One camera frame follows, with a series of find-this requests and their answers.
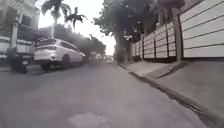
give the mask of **parked car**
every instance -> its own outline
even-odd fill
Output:
[[[69,68],[72,64],[81,64],[85,54],[71,43],[59,39],[44,39],[37,43],[34,60],[43,70],[49,70],[51,65]]]

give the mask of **car window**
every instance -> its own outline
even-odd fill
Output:
[[[56,43],[56,40],[54,39],[47,39],[47,40],[43,40],[43,41],[39,41],[37,43],[37,46],[45,46],[45,45],[53,45]]]
[[[78,49],[77,49],[76,47],[74,47],[74,46],[72,46],[72,45],[70,45],[70,44],[68,44],[68,43],[61,42],[61,45],[62,45],[63,47],[65,47],[65,48],[71,49],[71,50],[73,50],[73,51],[78,51]]]

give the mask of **asphalt road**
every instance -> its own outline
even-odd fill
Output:
[[[206,128],[116,64],[0,72],[0,128]]]

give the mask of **sidewalk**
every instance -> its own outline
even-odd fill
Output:
[[[224,119],[224,62],[138,62],[123,66],[192,106]]]

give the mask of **palm tree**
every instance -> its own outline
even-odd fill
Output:
[[[51,29],[51,37],[54,38],[54,27],[57,25],[57,20],[61,16],[60,10],[62,10],[65,18],[68,15],[68,12],[71,12],[71,8],[62,3],[63,0],[47,0],[41,7],[42,13],[46,14],[47,11],[51,11],[51,15],[54,18],[54,24]]]
[[[68,17],[66,17],[65,22],[71,21],[73,24],[73,28],[75,29],[75,23],[76,21],[83,22],[83,18],[86,18],[85,15],[78,15],[78,7],[75,7],[75,12],[73,14],[70,14]]]

